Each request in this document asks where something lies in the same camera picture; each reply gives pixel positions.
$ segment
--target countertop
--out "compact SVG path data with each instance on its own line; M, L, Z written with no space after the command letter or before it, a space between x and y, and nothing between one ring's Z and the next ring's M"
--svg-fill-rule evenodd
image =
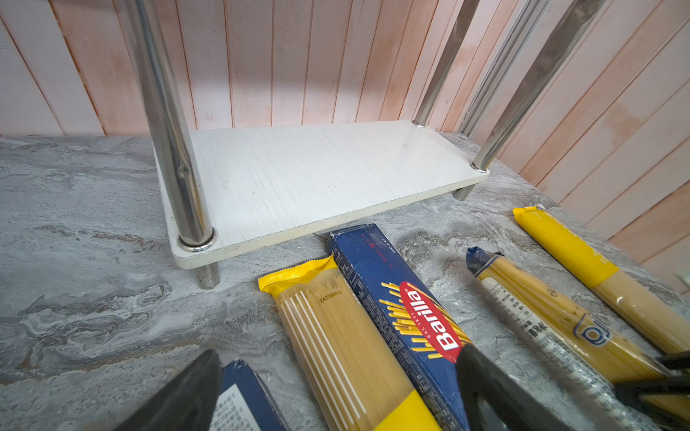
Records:
M468 153L477 146L444 134ZM464 254L502 251L655 354L514 221L541 205L690 319L678 294L498 161L465 202L444 194L376 223L476 346L576 430L615 429L480 293ZM170 253L150 139L0 138L0 429L109 430L206 348L242 358L293 430L325 429L263 274L324 257L315 235L220 262L200 290Z

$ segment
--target wooden wall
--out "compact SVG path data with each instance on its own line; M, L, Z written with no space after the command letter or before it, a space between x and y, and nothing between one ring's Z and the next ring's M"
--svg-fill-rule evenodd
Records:
M522 1L480 2L454 66L466 86ZM192 129L412 119L462 5L153 2ZM123 4L0 0L1 135L147 133Z
M689 19L687 0L610 0L500 154L688 297L674 273L690 268Z

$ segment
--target yellow label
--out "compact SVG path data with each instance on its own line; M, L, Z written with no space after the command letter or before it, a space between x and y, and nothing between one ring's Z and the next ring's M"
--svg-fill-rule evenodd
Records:
M551 256L573 273L582 284L593 288L619 269L551 214L537 207L516 208L515 220Z
M262 292L270 293L275 298L295 284L308 283L322 271L337 267L338 265L335 264L332 255L325 259L305 262L292 268L264 275L259 279L259 289Z
M401 402L376 428L376 431L430 430L441 431L438 422L416 390Z

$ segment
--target blue pasta box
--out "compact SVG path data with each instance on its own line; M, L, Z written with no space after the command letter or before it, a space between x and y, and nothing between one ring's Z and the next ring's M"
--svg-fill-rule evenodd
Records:
M210 431L289 431L268 388L240 360L223 368Z
M468 431L455 360L471 343L375 224L332 232L326 248L444 431Z

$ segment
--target shelf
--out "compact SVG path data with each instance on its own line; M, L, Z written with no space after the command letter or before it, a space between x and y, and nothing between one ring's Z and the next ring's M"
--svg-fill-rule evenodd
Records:
M183 250L160 177L172 253L193 269L479 183L488 173L410 121L191 132L201 191L218 233Z

